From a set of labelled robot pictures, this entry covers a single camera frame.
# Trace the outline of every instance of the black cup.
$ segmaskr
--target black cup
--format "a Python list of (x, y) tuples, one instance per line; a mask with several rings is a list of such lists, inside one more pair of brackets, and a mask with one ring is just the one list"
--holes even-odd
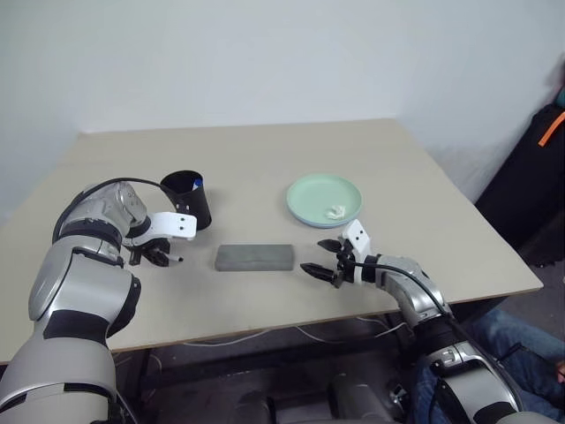
[(179, 214), (196, 217), (196, 229), (204, 230), (212, 223), (212, 216), (204, 194), (204, 178), (194, 170), (178, 170), (163, 178), (161, 185), (172, 192), (165, 192)]

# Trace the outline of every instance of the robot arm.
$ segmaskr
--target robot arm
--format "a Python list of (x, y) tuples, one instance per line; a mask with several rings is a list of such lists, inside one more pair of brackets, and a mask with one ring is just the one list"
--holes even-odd
[[(418, 353), (438, 376), (434, 401), (454, 423), (522, 422), (521, 401), (511, 379), (457, 324), (449, 305), (428, 275), (412, 259), (375, 255), (358, 220), (338, 240), (319, 245), (337, 256), (337, 272), (313, 263), (308, 274), (340, 287), (343, 281), (371, 283), (391, 294), (416, 336)], [(546, 422), (542, 416), (529, 422)]]
[(0, 382), (2, 424), (122, 422), (106, 338), (132, 319), (141, 284), (120, 248), (130, 263), (143, 255), (166, 266), (168, 239), (194, 238), (196, 218), (148, 215), (125, 182), (82, 197), (56, 227), (31, 291), (34, 333)]

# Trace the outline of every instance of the orange strap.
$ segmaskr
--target orange strap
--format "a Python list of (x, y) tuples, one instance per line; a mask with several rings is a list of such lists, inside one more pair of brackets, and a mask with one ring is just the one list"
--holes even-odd
[(561, 113), (560, 116), (558, 116), (554, 122), (549, 125), (549, 128), (547, 128), (546, 133), (544, 134), (544, 136), (539, 139), (538, 141), (538, 146), (544, 147), (547, 144), (547, 141), (549, 140), (549, 138), (553, 135), (553, 133), (555, 132), (555, 130), (557, 129), (557, 127), (563, 122), (565, 121), (565, 112)]

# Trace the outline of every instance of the floor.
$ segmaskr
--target floor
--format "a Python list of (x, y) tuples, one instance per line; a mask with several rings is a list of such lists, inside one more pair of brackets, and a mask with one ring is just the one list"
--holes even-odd
[[(560, 339), (565, 339), (564, 262), (532, 270), (545, 287), (534, 293), (508, 298), (502, 302), (501, 308)], [(325, 340), (367, 337), (384, 330), (383, 325), (378, 322), (356, 319), (304, 326), (303, 329), (312, 336)], [(293, 328), (271, 331), (240, 343), (230, 344), (233, 340), (213, 341), (227, 343), (224, 346), (175, 345), (154, 349), (148, 372), (158, 373), (162, 367), (220, 360), (249, 352), (320, 343)], [(391, 418), (397, 410), (388, 398), (387, 384), (399, 376), (393, 360), (395, 354), (369, 352), (277, 369), (227, 375), (144, 393), (144, 398), (148, 399), (147, 405), (150, 408), (159, 410), (158, 422), (161, 424), (228, 422), (237, 400), (253, 390), (263, 390), (274, 398), (277, 421), (280, 424), (297, 420), (325, 419), (330, 418), (325, 394), (328, 383), (333, 376), (346, 372), (363, 378), (382, 399), (382, 414)], [(120, 361), (124, 361), (124, 358), (117, 359), (117, 363)], [(126, 361), (118, 366), (118, 376), (127, 373), (127, 365)]]

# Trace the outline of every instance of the person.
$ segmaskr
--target person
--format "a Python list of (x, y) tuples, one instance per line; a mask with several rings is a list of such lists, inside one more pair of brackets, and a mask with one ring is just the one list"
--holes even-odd
[[(493, 309), (468, 328), (474, 340), (504, 366), (519, 386), (524, 410), (565, 423), (565, 343), (507, 314)], [(413, 397), (416, 424), (449, 423), (433, 402), (437, 377), (420, 366)]]

